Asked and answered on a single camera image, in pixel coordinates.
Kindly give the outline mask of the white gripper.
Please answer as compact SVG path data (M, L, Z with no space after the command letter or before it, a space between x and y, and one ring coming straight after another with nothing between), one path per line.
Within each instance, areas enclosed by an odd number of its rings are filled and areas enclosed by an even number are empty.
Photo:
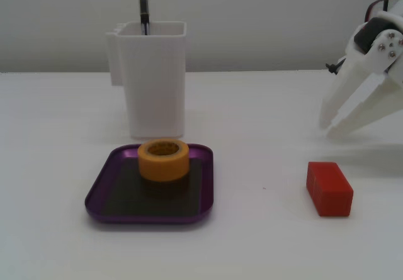
M372 75L383 78L369 96L333 125L342 105ZM344 63L322 98L319 127L339 138L402 110L402 5L357 27Z

